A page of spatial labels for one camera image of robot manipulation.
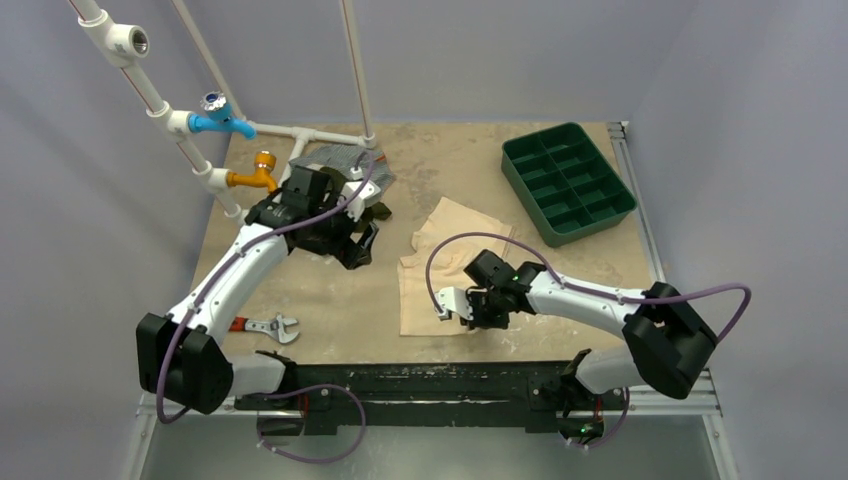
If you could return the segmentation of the dark green underwear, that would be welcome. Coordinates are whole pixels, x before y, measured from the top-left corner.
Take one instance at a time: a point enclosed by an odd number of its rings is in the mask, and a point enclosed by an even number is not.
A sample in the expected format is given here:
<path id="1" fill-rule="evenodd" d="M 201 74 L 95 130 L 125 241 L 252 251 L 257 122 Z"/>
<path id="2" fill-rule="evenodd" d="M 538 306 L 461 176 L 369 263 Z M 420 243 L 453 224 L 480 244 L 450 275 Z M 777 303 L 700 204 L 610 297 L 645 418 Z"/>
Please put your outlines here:
<path id="1" fill-rule="evenodd" d="M 366 207 L 356 227 L 357 233 L 364 232 L 371 222 L 386 221 L 392 216 L 392 210 L 383 202 L 376 202 Z"/>

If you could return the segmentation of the beige underwear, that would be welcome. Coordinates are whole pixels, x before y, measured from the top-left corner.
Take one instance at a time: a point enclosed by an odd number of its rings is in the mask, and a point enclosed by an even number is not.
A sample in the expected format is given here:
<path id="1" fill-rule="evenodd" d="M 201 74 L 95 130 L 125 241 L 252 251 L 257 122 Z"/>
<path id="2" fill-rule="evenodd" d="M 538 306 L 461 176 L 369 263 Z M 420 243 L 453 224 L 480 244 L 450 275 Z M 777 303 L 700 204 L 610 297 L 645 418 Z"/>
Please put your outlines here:
<path id="1" fill-rule="evenodd" d="M 400 334 L 402 336 L 462 335 L 466 328 L 458 321 L 437 317 L 425 282 L 425 267 L 433 249 L 445 239 L 467 232 L 493 233 L 506 237 L 514 227 L 461 205 L 447 197 L 440 199 L 424 225 L 412 235 L 415 253 L 399 259 Z M 431 262 L 431 283 L 435 291 L 445 287 L 468 288 L 473 282 L 463 269 L 484 249 L 502 256 L 508 245 L 494 238 L 468 237 L 443 247 Z"/>

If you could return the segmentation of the striped grey underwear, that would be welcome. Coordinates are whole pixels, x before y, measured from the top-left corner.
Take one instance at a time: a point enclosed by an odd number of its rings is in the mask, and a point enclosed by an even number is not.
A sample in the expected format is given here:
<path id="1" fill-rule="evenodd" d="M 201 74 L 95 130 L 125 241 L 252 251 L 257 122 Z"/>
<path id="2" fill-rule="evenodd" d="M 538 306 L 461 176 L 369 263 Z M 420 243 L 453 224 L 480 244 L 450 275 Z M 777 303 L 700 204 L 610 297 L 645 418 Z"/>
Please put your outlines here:
<path id="1" fill-rule="evenodd" d="M 328 167 L 341 174 L 348 180 L 352 180 L 351 170 L 358 166 L 362 174 L 367 173 L 372 160 L 376 160 L 375 168 L 370 180 L 382 191 L 386 191 L 396 181 L 396 175 L 391 171 L 387 161 L 384 159 L 383 151 L 366 149 L 353 145 L 324 145 L 317 149 L 302 154 L 289 161 L 292 167 L 309 167 L 317 165 Z"/>

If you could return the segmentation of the green compartment tray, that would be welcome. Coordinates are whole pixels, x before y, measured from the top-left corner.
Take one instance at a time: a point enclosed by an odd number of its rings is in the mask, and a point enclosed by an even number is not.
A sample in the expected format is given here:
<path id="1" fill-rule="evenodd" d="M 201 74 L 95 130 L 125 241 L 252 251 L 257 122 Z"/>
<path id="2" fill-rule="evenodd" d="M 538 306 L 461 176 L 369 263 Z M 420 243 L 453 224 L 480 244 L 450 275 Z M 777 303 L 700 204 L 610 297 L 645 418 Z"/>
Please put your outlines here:
<path id="1" fill-rule="evenodd" d="M 638 206 L 630 188 L 577 123 L 505 141 L 501 171 L 551 248 L 615 227 Z"/>

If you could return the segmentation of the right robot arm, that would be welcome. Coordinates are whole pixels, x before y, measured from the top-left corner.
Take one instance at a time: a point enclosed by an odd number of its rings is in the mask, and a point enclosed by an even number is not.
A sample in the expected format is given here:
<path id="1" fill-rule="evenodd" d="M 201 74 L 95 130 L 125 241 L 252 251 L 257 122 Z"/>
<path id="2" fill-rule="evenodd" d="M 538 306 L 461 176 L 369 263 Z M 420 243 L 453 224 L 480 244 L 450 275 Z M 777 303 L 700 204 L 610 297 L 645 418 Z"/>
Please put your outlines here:
<path id="1" fill-rule="evenodd" d="M 505 329 L 511 314 L 527 313 L 571 319 L 622 340 L 615 348 L 583 350 L 572 360 L 561 392 L 576 407 L 615 388 L 641 385 L 683 400 L 718 344 L 713 330 L 669 284 L 605 287 L 541 263 L 513 268 L 490 250 L 464 272 L 473 284 L 457 295 L 453 310 L 469 329 Z"/>

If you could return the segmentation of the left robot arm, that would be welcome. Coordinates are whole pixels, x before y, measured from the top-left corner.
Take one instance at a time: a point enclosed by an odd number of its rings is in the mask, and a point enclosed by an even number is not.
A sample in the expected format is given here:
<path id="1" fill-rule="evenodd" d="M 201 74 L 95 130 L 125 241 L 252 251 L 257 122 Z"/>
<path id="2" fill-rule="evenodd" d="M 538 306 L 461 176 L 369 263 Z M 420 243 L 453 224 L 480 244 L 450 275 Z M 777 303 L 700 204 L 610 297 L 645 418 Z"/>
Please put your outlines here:
<path id="1" fill-rule="evenodd" d="M 225 336 L 264 278 L 294 250 L 333 256 L 346 269 L 370 261 L 378 229 L 351 236 L 380 195 L 369 168 L 357 181 L 334 184 L 328 174 L 296 166 L 288 180 L 247 212 L 237 236 L 210 273 L 166 314 L 146 314 L 136 327 L 139 382 L 155 397 L 156 415 L 169 424 L 184 412 L 210 414 L 228 397 L 260 395 L 272 408 L 297 399 L 291 361 L 268 351 L 227 356 Z"/>

